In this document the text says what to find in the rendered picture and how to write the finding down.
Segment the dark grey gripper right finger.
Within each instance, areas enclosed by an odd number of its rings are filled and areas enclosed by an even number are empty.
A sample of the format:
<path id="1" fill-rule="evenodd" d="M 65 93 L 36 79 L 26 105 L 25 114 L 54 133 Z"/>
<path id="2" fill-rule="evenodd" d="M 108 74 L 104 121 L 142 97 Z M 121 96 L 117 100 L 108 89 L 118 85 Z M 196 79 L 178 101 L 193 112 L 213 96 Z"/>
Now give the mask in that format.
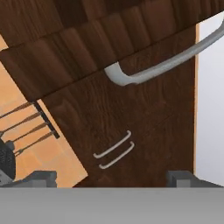
<path id="1" fill-rule="evenodd" d="M 168 171 L 166 174 L 166 186 L 176 188 L 222 188 L 222 185 L 199 179 L 189 171 Z"/>

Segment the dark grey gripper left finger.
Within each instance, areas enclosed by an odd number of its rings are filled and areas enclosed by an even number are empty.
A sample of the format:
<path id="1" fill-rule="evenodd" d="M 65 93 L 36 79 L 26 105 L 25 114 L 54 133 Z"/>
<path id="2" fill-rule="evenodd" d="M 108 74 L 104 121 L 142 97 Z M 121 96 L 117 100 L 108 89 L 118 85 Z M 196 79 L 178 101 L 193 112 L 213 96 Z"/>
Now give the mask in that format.
<path id="1" fill-rule="evenodd" d="M 22 188 L 45 188 L 56 187 L 56 171 L 34 171 L 27 177 L 9 184 L 1 185 L 1 188 L 22 187 Z"/>

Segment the dark wood closed cabinet door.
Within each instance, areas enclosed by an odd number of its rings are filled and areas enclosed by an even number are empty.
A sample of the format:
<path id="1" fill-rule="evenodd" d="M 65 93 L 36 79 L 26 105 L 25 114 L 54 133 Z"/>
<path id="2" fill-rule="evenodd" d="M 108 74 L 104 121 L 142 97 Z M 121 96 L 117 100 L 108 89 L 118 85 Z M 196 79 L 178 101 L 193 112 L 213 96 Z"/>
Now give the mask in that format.
<path id="1" fill-rule="evenodd" d="M 145 118 L 130 128 L 131 139 L 119 150 L 126 156 L 106 170 L 88 175 L 78 187 L 163 187 L 168 171 L 193 170 L 193 117 Z"/>
<path id="2" fill-rule="evenodd" d="M 89 170 L 106 157 L 121 155 L 119 150 L 131 136 L 102 158 L 95 158 L 94 153 L 100 154 L 113 146 L 133 125 L 146 116 L 154 116 L 164 106 L 138 87 L 66 87 L 45 97 L 44 103 L 79 160 Z"/>

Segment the dark wood open cabinet door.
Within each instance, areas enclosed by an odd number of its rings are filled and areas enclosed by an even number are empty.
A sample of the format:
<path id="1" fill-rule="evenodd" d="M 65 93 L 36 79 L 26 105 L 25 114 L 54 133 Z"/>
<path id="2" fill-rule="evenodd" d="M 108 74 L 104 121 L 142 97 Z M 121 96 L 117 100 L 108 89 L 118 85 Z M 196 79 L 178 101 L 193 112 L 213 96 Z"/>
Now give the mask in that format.
<path id="1" fill-rule="evenodd" d="M 193 117 L 194 121 L 195 61 L 193 59 L 143 84 L 131 84 L 126 87 L 120 87 L 113 83 L 104 72 L 97 72 L 62 89 L 76 87 L 81 89 L 111 87 L 141 88 L 151 99 L 158 99 L 164 104 L 155 115 L 148 115 L 145 118 L 159 122 L 171 115 L 189 114 Z M 117 157 L 117 155 L 105 157 L 101 161 L 101 164 L 106 165 Z M 88 175 L 95 175 L 101 170 L 99 165 L 90 170 L 85 169 Z"/>

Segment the dark wood ribbed cabinet body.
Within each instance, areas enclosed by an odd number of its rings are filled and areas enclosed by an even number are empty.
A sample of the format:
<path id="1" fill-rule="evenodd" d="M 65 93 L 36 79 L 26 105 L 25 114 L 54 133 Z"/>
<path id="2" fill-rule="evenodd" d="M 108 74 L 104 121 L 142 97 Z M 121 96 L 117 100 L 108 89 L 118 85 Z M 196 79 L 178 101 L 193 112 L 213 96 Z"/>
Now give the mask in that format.
<path id="1" fill-rule="evenodd" d="M 34 101 L 224 11 L 224 0 L 0 0 L 0 62 Z"/>

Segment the wooden-handled black skimmer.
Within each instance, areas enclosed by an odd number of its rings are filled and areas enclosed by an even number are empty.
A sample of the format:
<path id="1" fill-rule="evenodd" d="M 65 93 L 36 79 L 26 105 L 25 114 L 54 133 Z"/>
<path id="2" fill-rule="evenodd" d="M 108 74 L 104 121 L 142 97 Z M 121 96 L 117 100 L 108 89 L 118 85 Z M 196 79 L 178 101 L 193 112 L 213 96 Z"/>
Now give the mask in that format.
<path id="1" fill-rule="evenodd" d="M 53 131 L 40 137 L 33 143 L 28 144 L 22 149 L 15 150 L 14 143 L 12 141 L 4 142 L 0 138 L 0 186 L 9 184 L 14 181 L 16 177 L 16 157 L 21 155 L 25 150 L 29 149 L 33 145 L 46 140 L 48 137 L 54 134 Z"/>

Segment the wooden-handled hanging utensil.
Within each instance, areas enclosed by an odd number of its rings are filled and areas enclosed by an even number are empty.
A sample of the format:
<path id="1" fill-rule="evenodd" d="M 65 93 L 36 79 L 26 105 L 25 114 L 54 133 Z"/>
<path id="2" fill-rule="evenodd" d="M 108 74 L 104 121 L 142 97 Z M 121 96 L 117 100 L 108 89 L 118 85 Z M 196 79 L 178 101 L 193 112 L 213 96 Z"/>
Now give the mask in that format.
<path id="1" fill-rule="evenodd" d="M 42 112 L 39 111 L 39 112 L 37 112 L 37 113 L 35 113 L 35 114 L 32 114 L 32 115 L 26 117 L 24 120 L 22 120 L 22 121 L 20 121 L 20 122 L 18 122 L 18 123 L 16 123 L 16 124 L 13 124 L 12 126 L 10 126 L 10 127 L 7 128 L 7 129 L 0 130 L 0 137 L 2 137 L 7 131 L 14 129 L 14 128 L 16 128 L 17 126 L 19 126 L 19 125 L 21 125 L 21 124 L 23 124 L 23 123 L 28 123 L 29 121 L 33 120 L 34 118 L 36 118 L 36 117 L 38 117 L 38 116 L 40 116 L 40 115 L 42 115 Z"/>
<path id="2" fill-rule="evenodd" d="M 36 131 L 38 131 L 38 130 L 43 129 L 43 128 L 44 128 L 45 126 L 47 126 L 47 125 L 48 125 L 48 122 L 43 122 L 43 123 L 39 124 L 38 126 L 36 126 L 35 128 L 33 128 L 33 129 L 29 130 L 28 132 L 26 132 L 25 134 L 23 134 L 23 135 L 21 135 L 21 136 L 18 136 L 18 137 L 15 138 L 14 140 L 8 140 L 8 141 L 5 143 L 5 145 L 6 145 L 7 147 L 9 147 L 12 151 L 14 151 L 14 150 L 15 150 L 14 143 L 15 143 L 16 141 L 18 141 L 18 140 L 20 140 L 21 138 L 24 138 L 24 137 L 26 137 L 26 136 L 28 136 L 28 135 L 30 135 L 30 134 L 36 132 Z"/>
<path id="3" fill-rule="evenodd" d="M 17 106 L 16 108 L 14 108 L 13 110 L 11 110 L 11 111 L 9 111 L 9 112 L 3 114 L 3 115 L 0 115 L 0 119 L 1 119 L 1 118 L 4 118 L 4 117 L 6 117 L 6 116 L 8 116 L 8 115 L 10 115 L 10 114 L 12 114 L 12 113 L 14 113 L 14 112 L 17 112 L 17 111 L 19 111 L 19 110 L 21 110 L 21 109 L 25 109 L 25 108 L 31 106 L 32 104 L 33 104 L 33 102 L 26 102 L 26 103 L 24 103 L 24 104 L 22 104 L 22 105 L 19 105 L 19 106 Z"/>

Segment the black wall utensil rail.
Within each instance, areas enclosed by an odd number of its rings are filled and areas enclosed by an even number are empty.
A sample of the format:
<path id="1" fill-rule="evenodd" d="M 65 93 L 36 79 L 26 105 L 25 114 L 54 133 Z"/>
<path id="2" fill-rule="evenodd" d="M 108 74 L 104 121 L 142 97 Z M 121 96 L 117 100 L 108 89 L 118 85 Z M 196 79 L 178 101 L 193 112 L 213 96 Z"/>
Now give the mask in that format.
<path id="1" fill-rule="evenodd" d="M 49 130 L 53 132 L 53 135 L 55 136 L 55 138 L 56 139 L 59 139 L 60 138 L 60 135 L 59 135 L 58 131 L 54 128 L 53 124 L 50 122 L 49 118 L 47 117 L 46 113 L 41 108 L 41 106 L 39 105 L 39 103 L 37 101 L 34 101 L 33 102 L 33 106 L 41 114 L 41 117 L 47 123 L 47 126 L 48 126 Z"/>

